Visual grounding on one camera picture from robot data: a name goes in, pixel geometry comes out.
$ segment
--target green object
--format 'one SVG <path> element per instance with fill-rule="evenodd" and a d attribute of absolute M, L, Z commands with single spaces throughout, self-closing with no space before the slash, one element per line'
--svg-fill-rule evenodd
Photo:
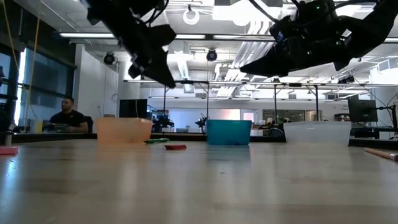
<path fill-rule="evenodd" d="M 168 142 L 169 139 L 163 138 L 163 139 L 149 139 L 149 140 L 145 140 L 144 142 L 146 144 L 155 144 L 155 143 L 160 143 L 160 142 Z"/>

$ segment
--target yellow cable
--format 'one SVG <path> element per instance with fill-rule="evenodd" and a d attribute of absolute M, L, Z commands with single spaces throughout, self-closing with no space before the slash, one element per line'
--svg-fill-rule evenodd
<path fill-rule="evenodd" d="M 6 1 L 3 1 L 3 10 L 4 10 L 4 17 L 6 18 L 6 25 L 7 25 L 7 31 L 8 31 L 8 37 L 10 40 L 11 44 L 11 49 L 12 49 L 12 55 L 14 57 L 14 61 L 17 67 L 17 72 L 19 74 L 19 64 L 18 64 L 18 59 L 17 55 L 15 54 L 15 48 L 14 48 L 14 43 L 12 41 L 12 35 L 11 35 L 11 29 L 10 29 L 10 24 L 8 21 L 8 16 L 7 16 L 7 7 L 6 7 Z M 39 13 L 37 14 L 37 25 L 36 25 L 36 34 L 35 34 L 35 44 L 34 44 L 34 51 L 33 51 L 33 63 L 32 63 L 32 71 L 30 73 L 30 82 L 29 82 L 29 91 L 28 91 L 28 97 L 27 97 L 27 105 L 26 105 L 26 111 L 25 111 L 25 128 L 24 132 L 26 133 L 26 127 L 27 127 L 27 117 L 28 117 L 28 112 L 29 112 L 29 107 L 30 105 L 30 96 L 32 93 L 32 81 L 33 81 L 33 73 L 34 73 L 34 65 L 35 65 L 35 60 L 36 60 L 36 51 L 37 51 L 37 39 L 39 38 L 39 27 L 40 27 L 40 10 L 41 10 L 41 4 L 39 7 Z"/>
<path fill-rule="evenodd" d="M 27 94 L 27 106 L 26 106 L 26 111 L 25 111 L 25 128 L 24 132 L 26 133 L 26 127 L 27 127 L 27 117 L 29 113 L 29 106 L 30 106 L 30 96 L 32 94 L 32 82 L 33 82 L 33 72 L 35 68 L 35 61 L 36 61 L 36 50 L 37 50 L 37 39 L 39 38 L 39 27 L 40 27 L 40 10 L 41 10 L 41 4 L 39 7 L 39 13 L 37 13 L 37 25 L 36 25 L 36 35 L 35 35 L 35 45 L 33 49 L 33 61 L 32 61 L 32 70 L 30 72 L 30 82 L 29 82 L 29 91 Z"/>

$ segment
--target plastic bin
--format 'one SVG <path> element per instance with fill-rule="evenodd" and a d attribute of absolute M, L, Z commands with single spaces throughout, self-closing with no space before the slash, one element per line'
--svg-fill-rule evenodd
<path fill-rule="evenodd" d="M 100 143 L 144 142 L 152 132 L 152 121 L 141 118 L 100 118 L 96 126 Z"/>
<path fill-rule="evenodd" d="M 207 143 L 211 145 L 247 146 L 251 121 L 208 120 Z"/>
<path fill-rule="evenodd" d="M 313 121 L 284 124 L 286 142 L 348 146 L 351 122 Z"/>

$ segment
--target pink object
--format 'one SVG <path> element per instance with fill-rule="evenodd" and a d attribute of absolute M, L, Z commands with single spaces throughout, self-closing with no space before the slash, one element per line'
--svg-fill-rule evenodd
<path fill-rule="evenodd" d="M 16 155 L 18 146 L 0 146 L 0 155 Z"/>

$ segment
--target chair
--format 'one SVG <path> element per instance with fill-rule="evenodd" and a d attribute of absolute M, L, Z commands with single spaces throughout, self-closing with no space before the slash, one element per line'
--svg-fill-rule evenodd
<path fill-rule="evenodd" d="M 93 125 L 94 125 L 93 119 L 91 118 L 91 116 L 85 116 L 85 120 L 87 122 L 88 132 L 92 133 L 93 132 Z"/>

